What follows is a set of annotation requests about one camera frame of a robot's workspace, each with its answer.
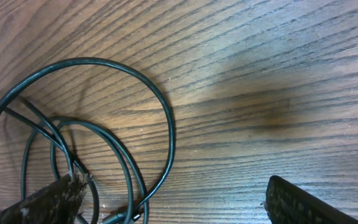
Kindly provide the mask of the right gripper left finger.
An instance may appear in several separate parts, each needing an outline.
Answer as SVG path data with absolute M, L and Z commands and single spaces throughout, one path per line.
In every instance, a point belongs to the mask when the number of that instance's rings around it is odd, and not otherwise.
M 0 212 L 0 224 L 73 224 L 87 183 L 65 175 Z

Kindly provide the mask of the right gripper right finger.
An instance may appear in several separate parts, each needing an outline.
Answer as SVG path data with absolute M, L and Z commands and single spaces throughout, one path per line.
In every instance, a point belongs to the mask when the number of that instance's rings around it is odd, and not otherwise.
M 264 208 L 273 224 L 358 224 L 357 219 L 277 175 L 269 178 Z

